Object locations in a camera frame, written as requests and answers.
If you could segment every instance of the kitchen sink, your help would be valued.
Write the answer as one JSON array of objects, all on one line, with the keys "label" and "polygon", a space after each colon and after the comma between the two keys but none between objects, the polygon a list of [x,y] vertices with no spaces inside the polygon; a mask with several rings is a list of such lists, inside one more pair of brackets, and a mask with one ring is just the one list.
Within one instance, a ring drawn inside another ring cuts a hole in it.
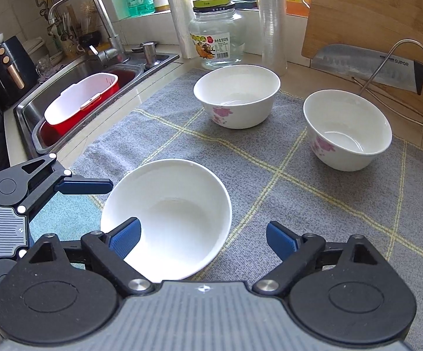
[{"label": "kitchen sink", "polygon": [[[58,152],[100,112],[144,79],[179,58],[177,54],[157,53],[157,60],[160,63],[146,69],[146,59],[143,53],[127,52],[126,54],[129,58],[127,62],[108,64],[106,68],[96,56],[81,56],[66,65],[45,83],[35,87],[20,100],[14,109],[14,114],[28,158],[32,159],[42,154]],[[60,137],[47,125],[44,112],[63,90],[98,72],[109,72],[117,75],[119,77],[119,91],[88,114],[63,137]]]}]

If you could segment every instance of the white bowl with pink flower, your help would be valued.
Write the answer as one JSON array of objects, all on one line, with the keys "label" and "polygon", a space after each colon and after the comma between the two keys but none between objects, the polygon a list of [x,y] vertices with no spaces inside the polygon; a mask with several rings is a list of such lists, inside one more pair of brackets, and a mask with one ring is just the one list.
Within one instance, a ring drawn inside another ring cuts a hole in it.
[{"label": "white bowl with pink flower", "polygon": [[363,169],[392,141],[392,129],[384,114],[351,92],[314,92],[304,102],[304,116],[312,151],[336,170]]},{"label": "white bowl with pink flower", "polygon": [[238,64],[214,70],[193,88],[210,118],[230,129],[245,129],[270,115],[280,78],[264,67]]}]

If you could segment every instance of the black bowl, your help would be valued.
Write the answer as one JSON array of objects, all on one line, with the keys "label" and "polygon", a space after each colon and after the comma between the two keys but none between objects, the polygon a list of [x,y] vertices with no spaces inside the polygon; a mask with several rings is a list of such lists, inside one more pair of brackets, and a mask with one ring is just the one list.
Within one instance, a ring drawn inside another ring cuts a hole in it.
[{"label": "black bowl", "polygon": [[89,48],[89,46],[98,46],[101,41],[101,32],[96,30],[88,34],[83,34],[78,38],[78,43],[84,49]]}]

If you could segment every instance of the faucet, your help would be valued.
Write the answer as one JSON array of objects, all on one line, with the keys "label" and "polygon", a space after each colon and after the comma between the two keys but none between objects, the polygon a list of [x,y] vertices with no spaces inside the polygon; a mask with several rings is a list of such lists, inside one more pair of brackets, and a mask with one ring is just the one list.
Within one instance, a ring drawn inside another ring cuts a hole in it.
[{"label": "faucet", "polygon": [[[49,25],[55,24],[55,9],[59,5],[64,4],[67,1],[68,0],[60,0],[56,2],[54,5],[52,5],[52,7],[49,10]],[[126,60],[128,60],[128,57],[125,54],[119,35],[116,34],[116,32],[114,31],[114,27],[112,26],[112,22],[109,19],[109,16],[107,15],[105,6],[102,0],[93,0],[93,1],[97,9],[97,12],[99,13],[99,16],[101,17],[101,21],[105,27],[105,30],[107,31],[107,35],[109,35],[109,43],[111,44],[110,49],[100,51],[99,53],[97,53],[97,57],[100,59],[103,65],[107,65],[107,62],[114,58],[117,59],[118,63],[124,63]]]}]

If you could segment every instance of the gray cloth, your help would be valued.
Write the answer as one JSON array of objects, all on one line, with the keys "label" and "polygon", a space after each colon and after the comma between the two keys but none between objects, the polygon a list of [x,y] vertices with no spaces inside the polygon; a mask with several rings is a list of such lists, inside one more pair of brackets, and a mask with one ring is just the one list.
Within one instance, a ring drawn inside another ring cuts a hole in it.
[{"label": "gray cloth", "polygon": [[74,171],[118,183],[142,162],[184,158],[215,173],[231,197],[233,224],[221,253],[195,279],[252,284],[274,268],[279,259],[265,239],[271,220],[327,241],[365,235],[415,294],[407,342],[423,350],[423,151],[394,138],[366,169],[333,170],[311,152],[302,99],[278,93],[264,123],[229,130],[193,95],[203,74],[192,70],[155,93],[90,145]]}]

